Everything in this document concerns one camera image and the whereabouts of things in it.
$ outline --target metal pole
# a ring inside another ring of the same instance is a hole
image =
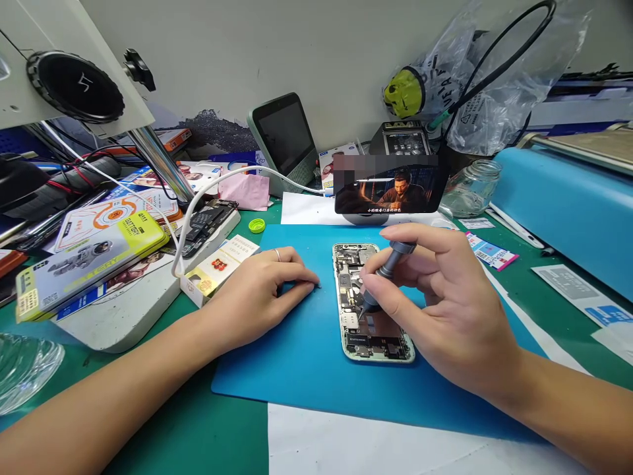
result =
[[[149,125],[128,132],[138,151],[143,155],[152,167],[158,172],[173,190],[181,205],[186,205],[193,200],[193,190],[187,183],[183,172],[173,162],[162,142]]]

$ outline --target phone holder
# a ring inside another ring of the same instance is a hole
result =
[[[382,226],[390,214],[342,214],[347,221],[356,226]]]

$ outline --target pink cloth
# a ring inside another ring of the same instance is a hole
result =
[[[270,200],[269,183],[270,178],[261,175],[237,174],[221,181],[218,191],[221,199],[237,201],[239,209],[266,211]]]

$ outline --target microscope knob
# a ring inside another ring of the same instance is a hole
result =
[[[123,56],[125,57],[123,65],[127,68],[132,80],[140,82],[150,92],[155,91],[156,83],[154,83],[154,75],[140,54],[138,54],[135,49],[130,48],[125,51],[125,55]]]
[[[41,51],[26,62],[26,74],[38,94],[61,113],[88,123],[114,122],[125,103],[105,71],[77,55]]]

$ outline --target screwdriver handle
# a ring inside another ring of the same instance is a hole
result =
[[[411,254],[415,250],[415,246],[417,243],[415,242],[399,242],[399,241],[391,241],[389,246],[393,249],[389,257],[387,258],[387,262],[383,264],[377,271],[376,275],[381,277],[385,277],[386,279],[393,280],[394,279],[394,269],[396,265],[400,262],[402,256],[406,254]],[[376,313],[380,311],[380,304],[374,299],[374,297],[365,290],[363,294],[363,299],[365,300],[365,305],[363,306],[363,313]]]

